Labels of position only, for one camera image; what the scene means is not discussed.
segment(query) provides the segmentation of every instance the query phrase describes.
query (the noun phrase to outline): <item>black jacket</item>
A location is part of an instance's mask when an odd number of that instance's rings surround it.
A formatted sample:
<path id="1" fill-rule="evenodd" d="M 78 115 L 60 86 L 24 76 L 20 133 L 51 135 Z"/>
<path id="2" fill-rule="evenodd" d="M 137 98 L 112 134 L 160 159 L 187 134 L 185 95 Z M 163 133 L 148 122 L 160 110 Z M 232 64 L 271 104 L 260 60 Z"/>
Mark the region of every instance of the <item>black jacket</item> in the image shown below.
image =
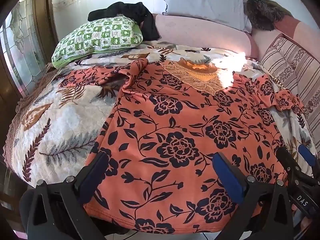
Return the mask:
<path id="1" fill-rule="evenodd" d="M 143 22 L 141 32 L 144 41 L 154 41 L 160 38 L 155 19 L 142 2 L 136 4 L 116 2 L 111 4 L 107 9 L 90 12 L 88 21 L 91 22 L 103 18 L 116 17 L 117 14 L 123 14 L 134 20 L 139 26 Z"/>

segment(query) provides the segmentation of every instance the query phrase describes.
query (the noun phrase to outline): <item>green checkered pillow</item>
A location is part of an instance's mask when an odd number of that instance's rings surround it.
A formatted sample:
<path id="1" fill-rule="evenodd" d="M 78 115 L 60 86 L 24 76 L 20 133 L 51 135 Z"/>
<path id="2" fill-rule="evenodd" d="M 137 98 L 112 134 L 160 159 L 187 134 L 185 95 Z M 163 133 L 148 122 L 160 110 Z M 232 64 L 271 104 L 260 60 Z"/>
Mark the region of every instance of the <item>green checkered pillow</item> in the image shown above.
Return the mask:
<path id="1" fill-rule="evenodd" d="M 139 26 L 123 15 L 87 22 L 59 42 L 52 55 L 52 64 L 60 69 L 91 53 L 134 48 L 142 40 Z"/>

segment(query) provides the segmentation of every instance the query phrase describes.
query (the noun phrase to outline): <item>orange floral dress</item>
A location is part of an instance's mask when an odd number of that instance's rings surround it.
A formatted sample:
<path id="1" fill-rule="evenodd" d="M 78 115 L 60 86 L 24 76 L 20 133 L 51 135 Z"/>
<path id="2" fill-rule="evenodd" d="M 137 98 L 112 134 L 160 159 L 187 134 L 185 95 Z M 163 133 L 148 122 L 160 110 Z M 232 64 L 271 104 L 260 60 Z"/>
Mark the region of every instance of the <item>orange floral dress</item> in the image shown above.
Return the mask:
<path id="1" fill-rule="evenodd" d="M 266 74 L 252 81 L 234 73 L 230 87 L 206 92 L 197 79 L 169 73 L 168 65 L 139 59 L 90 67 L 61 83 L 101 86 L 127 77 L 87 159 L 104 152 L 109 166 L 85 209 L 143 232 L 217 232 L 236 204 L 214 172 L 212 154 L 220 151 L 245 175 L 274 183 L 284 174 L 275 156 L 284 142 L 268 108 L 301 113 L 301 103 L 288 90 L 275 92 Z"/>

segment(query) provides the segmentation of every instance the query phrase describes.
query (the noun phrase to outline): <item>silver bolt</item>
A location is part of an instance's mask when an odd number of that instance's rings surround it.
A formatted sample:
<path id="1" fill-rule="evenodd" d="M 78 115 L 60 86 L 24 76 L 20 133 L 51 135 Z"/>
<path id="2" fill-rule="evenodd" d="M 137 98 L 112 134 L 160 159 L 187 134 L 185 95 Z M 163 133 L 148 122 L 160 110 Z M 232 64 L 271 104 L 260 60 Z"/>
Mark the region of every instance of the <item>silver bolt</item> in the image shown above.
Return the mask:
<path id="1" fill-rule="evenodd" d="M 37 181 L 37 186 L 41 186 L 43 183 L 44 183 L 44 180 L 40 179 L 40 180 Z"/>
<path id="2" fill-rule="evenodd" d="M 68 176 L 66 178 L 66 182 L 70 183 L 70 182 L 73 182 L 75 180 L 75 177 L 74 176 Z"/>
<path id="3" fill-rule="evenodd" d="M 279 186 L 283 186 L 283 185 L 284 185 L 283 181 L 280 180 L 280 179 L 277 180 L 277 184 L 278 184 Z"/>
<path id="4" fill-rule="evenodd" d="M 247 177 L 247 181 L 249 181 L 249 182 L 255 182 L 256 179 L 254 178 L 254 176 L 248 176 L 248 177 Z"/>

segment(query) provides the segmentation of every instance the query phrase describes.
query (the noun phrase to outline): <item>striped cushion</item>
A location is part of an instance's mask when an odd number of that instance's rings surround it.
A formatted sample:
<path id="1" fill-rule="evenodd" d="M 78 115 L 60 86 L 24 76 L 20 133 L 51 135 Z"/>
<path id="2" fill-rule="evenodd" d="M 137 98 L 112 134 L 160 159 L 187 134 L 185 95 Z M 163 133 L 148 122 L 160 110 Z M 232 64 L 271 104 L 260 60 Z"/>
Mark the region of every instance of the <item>striped cushion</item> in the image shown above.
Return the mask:
<path id="1" fill-rule="evenodd" d="M 279 38 L 263 59 L 263 65 L 305 106 L 305 118 L 320 153 L 320 63 L 286 38 Z"/>

